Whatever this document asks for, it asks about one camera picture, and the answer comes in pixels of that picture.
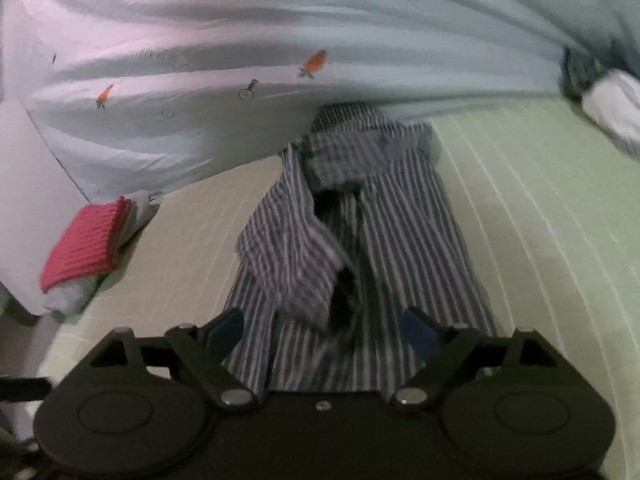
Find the green bed sheet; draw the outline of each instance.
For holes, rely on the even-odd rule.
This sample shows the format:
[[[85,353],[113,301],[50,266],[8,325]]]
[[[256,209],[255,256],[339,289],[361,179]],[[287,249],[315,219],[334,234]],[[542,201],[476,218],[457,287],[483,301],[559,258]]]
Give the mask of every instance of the green bed sheet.
[[[501,327],[535,327],[613,407],[640,479],[640,163],[561,98],[431,118],[433,158]]]

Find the folded red cloth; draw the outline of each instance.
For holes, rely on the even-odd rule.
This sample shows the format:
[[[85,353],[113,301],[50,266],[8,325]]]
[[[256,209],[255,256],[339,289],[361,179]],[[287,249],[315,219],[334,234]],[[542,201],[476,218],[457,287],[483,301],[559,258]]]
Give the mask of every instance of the folded red cloth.
[[[84,206],[49,253],[40,275],[43,292],[68,280],[111,272],[118,263],[120,231],[131,200]]]

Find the printed circle drawing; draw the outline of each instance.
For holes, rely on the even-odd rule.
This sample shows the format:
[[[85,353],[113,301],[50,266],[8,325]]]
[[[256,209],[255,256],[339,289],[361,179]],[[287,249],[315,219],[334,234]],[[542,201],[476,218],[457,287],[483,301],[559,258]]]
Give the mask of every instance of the printed circle drawing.
[[[238,92],[238,97],[242,99],[242,101],[250,101],[255,97],[255,94],[252,90],[245,88]]]

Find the striped shirt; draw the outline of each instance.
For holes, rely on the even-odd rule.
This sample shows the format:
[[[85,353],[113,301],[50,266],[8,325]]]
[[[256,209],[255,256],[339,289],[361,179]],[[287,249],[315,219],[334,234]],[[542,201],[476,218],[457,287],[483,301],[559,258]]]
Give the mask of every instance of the striped shirt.
[[[410,306],[495,335],[428,159],[430,137],[427,125],[368,105],[333,105],[283,150],[281,178],[238,238],[225,305],[245,320],[225,365],[258,396],[391,396],[421,366],[399,331]]]

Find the silver bolt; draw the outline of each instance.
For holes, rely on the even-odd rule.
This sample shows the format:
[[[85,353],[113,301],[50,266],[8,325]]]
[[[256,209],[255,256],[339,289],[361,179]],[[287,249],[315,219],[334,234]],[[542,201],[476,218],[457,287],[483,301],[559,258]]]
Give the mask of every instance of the silver bolt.
[[[405,406],[422,404],[429,396],[420,388],[401,388],[396,392],[396,400]]]
[[[332,407],[332,403],[328,400],[318,400],[318,402],[316,402],[316,410],[319,412],[328,412]]]
[[[254,395],[248,390],[232,388],[231,390],[222,392],[220,400],[227,406],[245,406],[254,400]]]

